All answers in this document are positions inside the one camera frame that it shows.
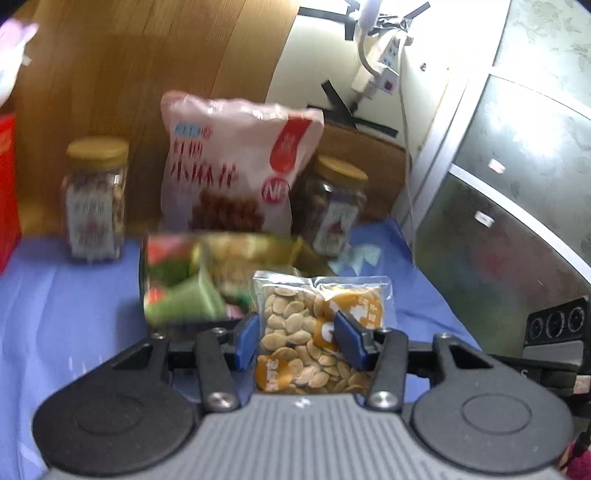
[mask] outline red label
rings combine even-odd
[[[277,173],[291,172],[296,166],[297,146],[312,120],[289,117],[271,150],[269,164]]]
[[[271,177],[262,184],[261,195],[266,203],[284,202],[290,194],[290,185],[280,177]]]

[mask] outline power strip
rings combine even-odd
[[[351,88],[364,98],[373,98],[377,90],[392,94],[398,89],[400,81],[398,73],[394,71],[398,62],[400,40],[396,35],[397,32],[398,30],[390,30],[384,34],[368,54],[368,62],[380,72],[379,77],[374,77],[362,66],[353,79]],[[412,44],[412,37],[406,38],[406,45]]]

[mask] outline white cable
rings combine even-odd
[[[411,158],[410,158],[410,151],[409,151],[409,142],[408,142],[408,120],[406,115],[406,109],[404,108],[404,94],[402,93],[402,52],[404,51],[404,45],[407,40],[407,35],[405,32],[400,31],[398,32],[398,95],[400,97],[400,110],[402,111],[402,128],[404,130],[404,188],[406,190],[406,195],[408,199],[408,209],[409,209],[409,217],[410,217],[410,228],[412,230],[412,242],[410,245],[411,257],[413,259],[413,265],[416,264],[416,247],[417,247],[417,232],[414,229],[414,212],[413,212],[413,200],[410,195],[410,171],[411,171]]]
[[[380,72],[374,70],[372,66],[369,64],[367,57],[365,56],[365,38],[368,36],[366,31],[361,31],[359,34],[359,40],[357,43],[357,52],[359,53],[359,59],[361,60],[361,65],[364,66],[365,70],[371,73],[374,77],[379,77]]]

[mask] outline blue tablecloth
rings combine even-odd
[[[339,274],[389,276],[398,327],[411,340],[431,341],[435,333],[446,331],[476,345],[412,266],[394,222],[359,227],[351,243],[358,252],[377,252],[375,265],[353,261]],[[0,277],[2,480],[33,480],[45,470],[31,435],[33,413],[41,402],[147,334],[138,260],[139,243],[134,241],[126,243],[123,261],[107,265],[70,263],[58,239],[25,238],[14,252]],[[426,380],[409,375],[406,400],[415,400],[427,388]]]

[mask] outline black mount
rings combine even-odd
[[[563,453],[572,431],[567,407],[513,369],[446,334],[430,345],[409,343],[396,330],[373,332],[372,342],[362,333],[362,350],[371,353],[375,367],[365,407],[401,416],[432,456],[466,472],[520,475],[551,465]],[[231,337],[213,329],[194,342],[147,339],[58,391],[33,421],[44,460],[75,475],[113,476],[176,455],[199,436],[204,416],[241,407],[230,376],[238,364],[232,361],[237,353],[226,347]],[[200,406],[170,388],[176,368],[196,368]],[[406,373],[432,385],[408,417],[402,409]],[[271,403],[273,397],[285,399],[266,395]]]

